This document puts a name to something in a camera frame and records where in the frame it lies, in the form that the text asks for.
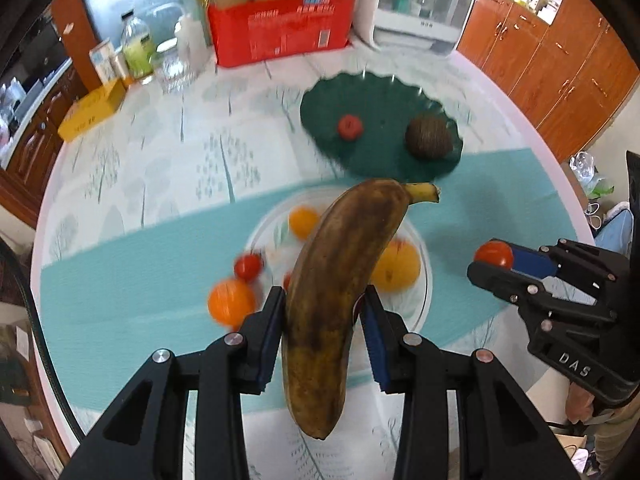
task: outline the glass bottle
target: glass bottle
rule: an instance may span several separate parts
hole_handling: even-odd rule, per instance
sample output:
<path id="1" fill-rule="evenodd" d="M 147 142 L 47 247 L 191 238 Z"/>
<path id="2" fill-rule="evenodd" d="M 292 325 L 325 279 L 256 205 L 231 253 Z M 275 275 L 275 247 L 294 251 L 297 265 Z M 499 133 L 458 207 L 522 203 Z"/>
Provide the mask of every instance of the glass bottle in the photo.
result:
<path id="1" fill-rule="evenodd" d="M 133 10 L 122 15 L 122 53 L 129 71 L 135 79 L 142 79 L 153 73 L 152 57 L 156 46 L 151 38 L 149 26 L 133 14 Z"/>

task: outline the human hand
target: human hand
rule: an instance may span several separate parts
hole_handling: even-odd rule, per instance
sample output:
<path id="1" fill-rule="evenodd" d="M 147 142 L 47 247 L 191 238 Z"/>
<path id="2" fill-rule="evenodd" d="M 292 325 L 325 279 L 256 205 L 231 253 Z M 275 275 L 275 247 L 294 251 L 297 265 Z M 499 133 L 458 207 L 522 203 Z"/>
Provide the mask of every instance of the human hand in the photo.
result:
<path id="1" fill-rule="evenodd" d="M 564 404 L 564 412 L 569 422 L 575 424 L 579 420 L 589 420 L 593 416 L 593 399 L 593 395 L 587 390 L 571 383 Z"/>

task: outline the tomato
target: tomato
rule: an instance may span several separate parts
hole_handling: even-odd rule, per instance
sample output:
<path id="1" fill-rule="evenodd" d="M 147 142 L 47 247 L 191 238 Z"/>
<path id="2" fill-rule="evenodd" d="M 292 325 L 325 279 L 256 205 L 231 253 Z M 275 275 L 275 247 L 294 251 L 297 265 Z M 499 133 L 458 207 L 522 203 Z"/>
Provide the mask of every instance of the tomato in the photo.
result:
<path id="1" fill-rule="evenodd" d="M 362 121 L 359 117 L 355 115 L 345 115 L 338 122 L 338 133 L 340 136 L 347 140 L 348 142 L 352 142 L 359 138 L 364 132 L 364 126 L 362 126 Z"/>
<path id="2" fill-rule="evenodd" d="M 240 256 L 234 263 L 234 274 L 241 280 L 252 282 L 262 272 L 262 258 L 260 254 L 247 253 Z"/>
<path id="3" fill-rule="evenodd" d="M 245 317 L 255 312 L 255 295 L 243 280 L 228 278 L 211 289 L 207 307 L 214 320 L 235 329 L 242 325 Z"/>
<path id="4" fill-rule="evenodd" d="M 285 292 L 289 291 L 289 283 L 291 283 L 291 273 L 287 272 L 284 275 L 284 279 L 282 280 L 282 288 L 284 289 Z"/>
<path id="5" fill-rule="evenodd" d="M 489 240 L 478 247 L 476 254 L 474 254 L 474 261 L 511 269 L 513 267 L 513 251 L 506 242 Z"/>

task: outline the green plate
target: green plate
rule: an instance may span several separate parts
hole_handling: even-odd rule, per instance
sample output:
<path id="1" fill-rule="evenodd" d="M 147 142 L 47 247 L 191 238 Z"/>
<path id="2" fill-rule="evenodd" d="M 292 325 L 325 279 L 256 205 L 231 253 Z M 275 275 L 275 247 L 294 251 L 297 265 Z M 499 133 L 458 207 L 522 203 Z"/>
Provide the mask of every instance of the green plate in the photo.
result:
<path id="1" fill-rule="evenodd" d="M 418 160 L 406 150 L 406 127 L 422 112 L 447 121 L 453 150 L 445 158 Z M 346 114 L 358 116 L 364 126 L 354 142 L 338 135 L 338 121 Z M 450 173 L 462 154 L 458 125 L 444 113 L 442 104 L 394 76 L 339 73 L 321 79 L 302 97 L 300 118 L 320 151 L 358 176 L 427 182 Z"/>

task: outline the banana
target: banana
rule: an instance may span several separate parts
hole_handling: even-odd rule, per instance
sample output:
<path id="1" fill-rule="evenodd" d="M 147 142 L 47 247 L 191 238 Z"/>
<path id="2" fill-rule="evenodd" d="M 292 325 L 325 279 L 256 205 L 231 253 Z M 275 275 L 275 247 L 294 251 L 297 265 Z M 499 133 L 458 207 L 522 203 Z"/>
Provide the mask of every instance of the banana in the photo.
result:
<path id="1" fill-rule="evenodd" d="M 348 189 L 324 213 L 293 269 L 282 339 L 289 411 L 324 440 L 342 413 L 353 307 L 407 208 L 438 202 L 433 184 L 372 179 Z"/>

